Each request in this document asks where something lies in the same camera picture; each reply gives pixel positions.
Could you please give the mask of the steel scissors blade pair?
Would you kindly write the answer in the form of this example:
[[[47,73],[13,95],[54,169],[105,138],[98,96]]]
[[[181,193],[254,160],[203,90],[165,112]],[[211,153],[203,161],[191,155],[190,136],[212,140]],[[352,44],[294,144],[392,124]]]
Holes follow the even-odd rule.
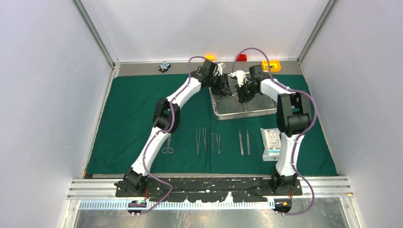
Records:
[[[169,135],[167,145],[162,149],[163,154],[173,154],[174,149],[171,147],[172,136]]]

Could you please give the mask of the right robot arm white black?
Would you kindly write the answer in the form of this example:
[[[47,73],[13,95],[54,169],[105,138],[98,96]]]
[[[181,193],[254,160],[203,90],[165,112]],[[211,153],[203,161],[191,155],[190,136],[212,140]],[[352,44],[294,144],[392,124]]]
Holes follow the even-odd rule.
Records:
[[[305,133],[314,123],[310,96],[283,85],[260,65],[251,66],[248,73],[237,70],[230,76],[237,80],[239,102],[248,102],[256,94],[261,94],[277,103],[276,123],[281,133],[281,145],[270,185],[274,193],[283,195],[296,185],[299,175],[297,154]]]

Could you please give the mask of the metal mesh tray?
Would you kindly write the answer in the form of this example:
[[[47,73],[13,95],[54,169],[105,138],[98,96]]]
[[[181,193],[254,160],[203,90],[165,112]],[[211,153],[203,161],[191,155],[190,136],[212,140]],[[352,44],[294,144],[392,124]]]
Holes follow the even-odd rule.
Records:
[[[228,77],[228,82],[232,92],[231,96],[214,95],[212,91],[209,91],[214,117],[217,120],[256,117],[277,112],[277,102],[267,95],[256,94],[250,101],[240,103],[236,89],[238,87],[237,80]]]

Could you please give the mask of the long steel forceps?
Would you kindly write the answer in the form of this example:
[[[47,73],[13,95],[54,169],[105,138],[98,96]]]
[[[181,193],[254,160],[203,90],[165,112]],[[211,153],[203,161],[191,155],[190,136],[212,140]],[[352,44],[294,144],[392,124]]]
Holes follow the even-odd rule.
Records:
[[[197,154],[199,154],[199,148],[200,148],[200,137],[201,137],[201,130],[196,129],[196,149],[197,149]]]

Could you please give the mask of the green surgical cloth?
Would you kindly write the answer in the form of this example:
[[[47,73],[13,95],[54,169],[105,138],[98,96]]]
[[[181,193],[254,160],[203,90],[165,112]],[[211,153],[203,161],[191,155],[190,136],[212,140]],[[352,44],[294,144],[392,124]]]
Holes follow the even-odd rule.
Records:
[[[175,92],[186,74],[119,76],[112,81],[86,172],[124,174],[140,155],[153,126],[156,102]],[[159,152],[152,173],[271,174],[273,161],[263,161],[260,129],[275,128],[273,114],[232,120],[214,117],[207,88],[194,95],[181,109],[180,124],[172,135],[173,154]],[[207,129],[207,151],[202,129]],[[199,154],[196,129],[201,130]],[[244,155],[240,154],[241,130]],[[246,133],[249,131],[250,155]],[[215,148],[211,152],[211,133]],[[216,134],[221,136],[218,153]]]

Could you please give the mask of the steel spatula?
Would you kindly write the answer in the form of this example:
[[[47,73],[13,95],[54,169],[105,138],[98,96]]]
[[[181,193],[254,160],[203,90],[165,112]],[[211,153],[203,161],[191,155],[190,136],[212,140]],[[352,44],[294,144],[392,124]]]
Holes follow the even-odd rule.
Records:
[[[207,151],[207,129],[203,128],[202,133],[203,133],[204,148],[205,151]]]

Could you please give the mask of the white paper packet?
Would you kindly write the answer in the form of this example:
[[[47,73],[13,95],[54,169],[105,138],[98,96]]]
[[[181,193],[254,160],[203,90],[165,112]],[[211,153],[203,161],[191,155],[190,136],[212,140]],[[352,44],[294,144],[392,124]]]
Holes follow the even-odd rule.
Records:
[[[265,162],[276,162],[279,159],[281,139],[280,131],[277,128],[260,129],[264,152],[262,159]]]

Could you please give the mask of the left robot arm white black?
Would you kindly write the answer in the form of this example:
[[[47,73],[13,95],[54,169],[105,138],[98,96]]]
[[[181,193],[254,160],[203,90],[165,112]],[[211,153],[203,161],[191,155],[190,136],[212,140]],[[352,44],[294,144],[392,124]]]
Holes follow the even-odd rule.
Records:
[[[118,190],[128,192],[135,197],[145,193],[147,178],[151,176],[151,166],[163,143],[174,133],[180,123],[181,108],[192,96],[204,87],[217,89],[225,95],[231,95],[224,63],[205,59],[196,70],[190,71],[185,82],[170,96],[161,97],[156,103],[151,134],[140,155],[124,174],[123,179],[115,183]]]

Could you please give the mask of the steel scalpel handle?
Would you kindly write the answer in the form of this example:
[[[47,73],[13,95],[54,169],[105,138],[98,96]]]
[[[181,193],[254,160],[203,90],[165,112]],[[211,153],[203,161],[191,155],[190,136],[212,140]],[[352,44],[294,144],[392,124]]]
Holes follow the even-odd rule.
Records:
[[[241,130],[239,130],[239,142],[240,142],[240,154],[243,156],[244,155],[244,150],[243,150],[243,141],[242,141]]]
[[[246,133],[246,138],[247,138],[247,152],[248,152],[248,155],[250,155],[250,140],[249,140],[249,131],[248,130]]]

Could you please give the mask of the thin steel tweezers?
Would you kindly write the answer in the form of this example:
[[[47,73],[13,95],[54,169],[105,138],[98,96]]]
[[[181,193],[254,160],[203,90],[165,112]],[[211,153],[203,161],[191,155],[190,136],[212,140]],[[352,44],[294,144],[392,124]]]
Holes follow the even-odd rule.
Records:
[[[221,152],[221,149],[220,149],[221,136],[220,136],[220,134],[216,134],[216,142],[217,142],[218,153],[220,153]]]

